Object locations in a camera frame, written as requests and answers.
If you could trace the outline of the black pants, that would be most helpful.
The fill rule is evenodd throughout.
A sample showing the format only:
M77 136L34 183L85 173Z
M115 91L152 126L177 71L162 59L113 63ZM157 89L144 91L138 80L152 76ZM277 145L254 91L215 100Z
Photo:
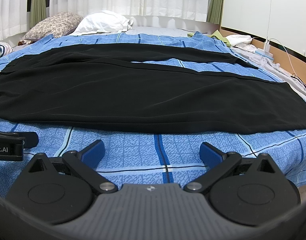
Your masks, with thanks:
M168 59L250 66L230 53L152 44L53 48L0 71L0 118L160 134L306 129L306 102L287 83Z

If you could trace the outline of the blue plaid blanket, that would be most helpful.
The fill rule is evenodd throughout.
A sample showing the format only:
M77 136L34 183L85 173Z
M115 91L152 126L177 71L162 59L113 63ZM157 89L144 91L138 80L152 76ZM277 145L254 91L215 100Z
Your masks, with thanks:
M193 37L155 36L147 34L113 34L108 36L49 35L42 40L0 59L0 71L12 60L24 55L39 54L52 48L74 44L147 43L201 50L232 52L222 41L201 33ZM157 62L197 72L232 72L283 82L276 74L265 70L244 68L238 64L192 63L177 59ZM253 135L207 132L199 134L141 134L107 132L65 126L26 125L0 119L0 131L34 131L39 136L37 147L24 150L23 161L0 161L0 196L5 197L11 185L36 153L59 157L69 150L82 150L97 139L105 145L105 156L96 171L118 187L125 183L178 183L184 186L204 174L208 168L199 157L199 148L206 141L223 152L236 151L243 156L256 157L269 153L287 178L296 186L306 185L306 129Z

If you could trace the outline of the floral patterned pillow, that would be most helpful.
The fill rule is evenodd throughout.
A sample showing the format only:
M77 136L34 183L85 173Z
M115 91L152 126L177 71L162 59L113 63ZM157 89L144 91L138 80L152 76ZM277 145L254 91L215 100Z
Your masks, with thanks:
M73 12L60 12L34 25L22 40L36 42L50 34L59 38L73 33L83 17Z

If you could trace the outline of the white power strip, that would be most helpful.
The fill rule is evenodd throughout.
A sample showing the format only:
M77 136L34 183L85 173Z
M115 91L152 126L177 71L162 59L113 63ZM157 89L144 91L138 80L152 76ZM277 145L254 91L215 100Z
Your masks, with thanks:
M270 53L270 48L271 46L268 43L264 44L264 48L260 49L258 48L255 53L262 56L262 57L267 57L270 60L273 60L273 54Z

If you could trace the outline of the white crumpled garment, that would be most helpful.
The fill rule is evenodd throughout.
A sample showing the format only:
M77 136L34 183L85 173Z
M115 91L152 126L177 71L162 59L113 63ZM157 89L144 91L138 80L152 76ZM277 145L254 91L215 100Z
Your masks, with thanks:
M244 43L244 44L250 44L253 40L253 38L250 35L240 35L240 34L233 34L226 36L226 39L228 40L229 44L232 47L235 47L238 44Z

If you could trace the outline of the green curtain panel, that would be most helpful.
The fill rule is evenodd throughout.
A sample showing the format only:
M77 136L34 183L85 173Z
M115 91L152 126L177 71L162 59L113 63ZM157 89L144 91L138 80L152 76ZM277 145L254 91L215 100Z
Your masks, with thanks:
M46 18L46 0L31 0L29 27L32 28Z
M207 22L219 25L222 19L224 0L210 0Z

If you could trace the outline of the green cloth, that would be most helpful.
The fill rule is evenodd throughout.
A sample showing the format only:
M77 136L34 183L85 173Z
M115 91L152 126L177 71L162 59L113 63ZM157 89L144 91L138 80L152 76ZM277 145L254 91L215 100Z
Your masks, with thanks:
M223 37L220 31L216 30L212 34L205 34L199 31L189 32L187 37L193 41L199 42L201 44L219 44L221 46L231 47L229 40L226 37Z

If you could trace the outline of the white pillow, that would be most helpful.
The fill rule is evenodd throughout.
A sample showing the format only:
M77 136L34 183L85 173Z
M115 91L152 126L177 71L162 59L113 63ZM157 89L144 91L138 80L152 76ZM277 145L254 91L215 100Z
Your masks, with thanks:
M71 33L73 36L123 33L132 28L134 18L127 18L112 11L102 10L85 16Z

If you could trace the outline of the green curtain right panel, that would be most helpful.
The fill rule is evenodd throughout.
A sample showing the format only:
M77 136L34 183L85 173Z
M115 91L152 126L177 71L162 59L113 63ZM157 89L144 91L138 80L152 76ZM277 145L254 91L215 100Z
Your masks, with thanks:
M222 19L224 0L210 0L207 22L219 25Z

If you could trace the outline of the wooden bed frame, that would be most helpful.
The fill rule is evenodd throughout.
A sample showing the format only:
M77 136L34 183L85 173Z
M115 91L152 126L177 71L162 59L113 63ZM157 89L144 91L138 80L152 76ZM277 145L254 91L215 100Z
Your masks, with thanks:
M265 39L262 37L226 27L220 27L219 30L222 36L233 34L250 35L253 38L251 43L254 46L257 48L264 47ZM284 70L287 70L291 74L294 73L299 76L299 78L306 84L306 57L289 48L286 48L285 50L283 46L275 40L270 41L270 46L270 53L273 54L274 62L279 63Z

